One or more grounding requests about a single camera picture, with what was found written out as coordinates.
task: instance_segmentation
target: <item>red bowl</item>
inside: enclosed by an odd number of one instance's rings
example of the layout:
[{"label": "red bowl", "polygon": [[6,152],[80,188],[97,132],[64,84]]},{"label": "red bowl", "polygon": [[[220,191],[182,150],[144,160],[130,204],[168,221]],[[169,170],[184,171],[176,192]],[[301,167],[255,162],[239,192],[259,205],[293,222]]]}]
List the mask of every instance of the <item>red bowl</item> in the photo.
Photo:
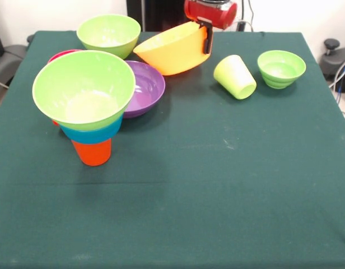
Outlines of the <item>red bowl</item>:
[{"label": "red bowl", "polygon": [[71,53],[71,52],[79,52],[82,49],[70,49],[70,50],[65,50],[63,52],[59,52],[56,55],[54,55],[53,57],[51,57],[51,59],[49,59],[48,63],[50,63],[51,61],[59,58],[60,56],[63,56],[65,54]]}]

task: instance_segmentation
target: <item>small green bowl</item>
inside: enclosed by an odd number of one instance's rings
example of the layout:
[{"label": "small green bowl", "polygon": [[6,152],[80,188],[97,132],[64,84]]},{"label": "small green bowl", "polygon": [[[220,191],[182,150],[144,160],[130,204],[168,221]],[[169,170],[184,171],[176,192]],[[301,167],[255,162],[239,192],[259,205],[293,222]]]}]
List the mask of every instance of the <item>small green bowl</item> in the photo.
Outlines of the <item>small green bowl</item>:
[{"label": "small green bowl", "polygon": [[135,76],[124,60],[82,50],[43,67],[34,79],[32,95],[39,110],[60,126],[93,131],[118,120],[134,90]]},{"label": "small green bowl", "polygon": [[263,80],[274,89],[286,88],[306,71],[306,63],[301,57],[284,50],[262,53],[257,64]]},{"label": "small green bowl", "polygon": [[100,15],[83,22],[77,36],[86,49],[101,50],[125,59],[141,32],[139,22],[124,15]]}]

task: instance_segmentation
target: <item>purple bowl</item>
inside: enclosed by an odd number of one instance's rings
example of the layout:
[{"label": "purple bowl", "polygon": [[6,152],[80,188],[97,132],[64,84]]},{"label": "purple bowl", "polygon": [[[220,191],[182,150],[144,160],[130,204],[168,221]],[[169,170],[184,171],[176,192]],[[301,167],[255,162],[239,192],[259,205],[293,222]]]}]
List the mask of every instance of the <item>purple bowl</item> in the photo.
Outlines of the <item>purple bowl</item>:
[{"label": "purple bowl", "polygon": [[134,118],[148,112],[162,97],[165,80],[162,74],[146,63],[126,61],[135,75],[135,92],[124,112],[124,118]]}]

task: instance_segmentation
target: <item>orange bowl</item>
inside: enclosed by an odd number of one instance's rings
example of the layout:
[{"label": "orange bowl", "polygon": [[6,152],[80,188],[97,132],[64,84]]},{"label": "orange bowl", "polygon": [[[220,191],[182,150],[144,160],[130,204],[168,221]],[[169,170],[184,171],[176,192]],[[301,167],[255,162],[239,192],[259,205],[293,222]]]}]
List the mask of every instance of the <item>orange bowl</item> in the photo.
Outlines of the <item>orange bowl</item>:
[{"label": "orange bowl", "polygon": [[208,59],[203,53],[206,28],[186,22],[164,31],[136,46],[134,52],[162,75],[189,70]]}]

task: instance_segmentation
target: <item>wall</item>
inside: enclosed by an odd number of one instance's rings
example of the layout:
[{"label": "wall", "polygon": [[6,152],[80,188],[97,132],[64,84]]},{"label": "wall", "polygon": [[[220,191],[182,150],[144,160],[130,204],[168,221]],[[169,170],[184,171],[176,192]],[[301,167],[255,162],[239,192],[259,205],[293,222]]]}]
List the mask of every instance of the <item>wall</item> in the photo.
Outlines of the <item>wall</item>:
[{"label": "wall", "polygon": [[[251,5],[255,31],[302,32],[317,59],[325,52],[326,38],[345,47],[345,0],[251,0]],[[249,19],[248,5],[246,10]]]},{"label": "wall", "polygon": [[[345,47],[345,0],[251,0],[251,4],[255,31],[302,32],[316,58],[324,52],[328,37]],[[5,45],[26,44],[36,30],[74,30],[86,18],[109,12],[127,14],[125,0],[0,0],[0,35]]]},{"label": "wall", "polygon": [[4,45],[27,44],[37,30],[76,30],[89,17],[127,14],[125,0],[0,0],[0,37]]}]

